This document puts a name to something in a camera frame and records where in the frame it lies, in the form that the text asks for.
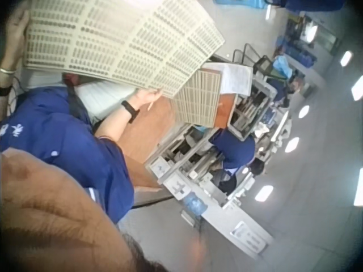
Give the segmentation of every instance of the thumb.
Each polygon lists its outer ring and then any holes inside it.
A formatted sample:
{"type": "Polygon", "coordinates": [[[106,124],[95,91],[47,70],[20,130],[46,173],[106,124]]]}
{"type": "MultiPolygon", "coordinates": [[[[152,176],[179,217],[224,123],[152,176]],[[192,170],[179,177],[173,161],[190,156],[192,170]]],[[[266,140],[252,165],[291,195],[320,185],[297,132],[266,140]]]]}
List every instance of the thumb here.
{"type": "Polygon", "coordinates": [[[28,10],[25,10],[23,17],[19,22],[19,27],[22,31],[25,31],[25,29],[27,28],[29,20],[30,20],[30,12],[28,10]]]}

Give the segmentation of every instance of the beige panel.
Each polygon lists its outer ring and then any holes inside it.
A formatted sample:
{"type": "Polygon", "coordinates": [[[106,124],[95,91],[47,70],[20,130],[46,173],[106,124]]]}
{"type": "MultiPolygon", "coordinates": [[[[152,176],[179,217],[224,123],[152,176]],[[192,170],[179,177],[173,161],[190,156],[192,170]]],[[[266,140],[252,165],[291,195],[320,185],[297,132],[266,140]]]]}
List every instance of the beige panel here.
{"type": "Polygon", "coordinates": [[[196,0],[33,0],[24,65],[173,97],[223,43],[196,0]]]}
{"type": "Polygon", "coordinates": [[[198,70],[171,100],[177,121],[214,127],[220,98],[221,73],[198,70]]]}

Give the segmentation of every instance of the hand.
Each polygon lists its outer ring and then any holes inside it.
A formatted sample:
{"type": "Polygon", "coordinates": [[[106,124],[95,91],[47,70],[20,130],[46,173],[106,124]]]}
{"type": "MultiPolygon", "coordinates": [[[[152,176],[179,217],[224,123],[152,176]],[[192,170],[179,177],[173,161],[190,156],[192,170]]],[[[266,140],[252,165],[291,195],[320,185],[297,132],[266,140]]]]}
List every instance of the hand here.
{"type": "Polygon", "coordinates": [[[1,68],[10,71],[16,70],[16,66],[24,53],[24,33],[28,23],[28,1],[24,1],[14,10],[6,23],[5,55],[1,62],[1,68]]]}
{"type": "Polygon", "coordinates": [[[138,110],[141,106],[157,101],[162,95],[161,90],[156,89],[139,89],[137,92],[129,99],[130,105],[138,110]]]}

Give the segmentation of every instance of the black wristband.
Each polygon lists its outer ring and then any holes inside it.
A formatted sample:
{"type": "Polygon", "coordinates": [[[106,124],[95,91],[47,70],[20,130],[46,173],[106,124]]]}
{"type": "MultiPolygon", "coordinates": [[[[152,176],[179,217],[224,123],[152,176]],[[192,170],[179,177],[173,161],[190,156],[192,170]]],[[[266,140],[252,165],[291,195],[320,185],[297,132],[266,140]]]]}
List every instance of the black wristband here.
{"type": "Polygon", "coordinates": [[[8,96],[10,94],[12,86],[6,88],[0,88],[0,97],[8,96]]]}
{"type": "Polygon", "coordinates": [[[131,124],[137,117],[140,110],[135,110],[126,100],[122,101],[121,105],[124,106],[124,108],[131,114],[131,119],[129,121],[129,123],[131,124]]]}

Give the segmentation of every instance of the paper sheet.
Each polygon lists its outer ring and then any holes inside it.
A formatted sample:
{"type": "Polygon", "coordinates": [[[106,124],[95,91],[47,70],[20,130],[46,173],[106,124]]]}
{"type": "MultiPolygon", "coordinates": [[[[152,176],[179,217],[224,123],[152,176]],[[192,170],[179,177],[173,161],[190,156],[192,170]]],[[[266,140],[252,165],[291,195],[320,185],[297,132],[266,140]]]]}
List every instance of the paper sheet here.
{"type": "Polygon", "coordinates": [[[250,96],[252,87],[253,69],[249,66],[207,62],[202,68],[222,72],[221,95],[240,94],[250,96]]]}

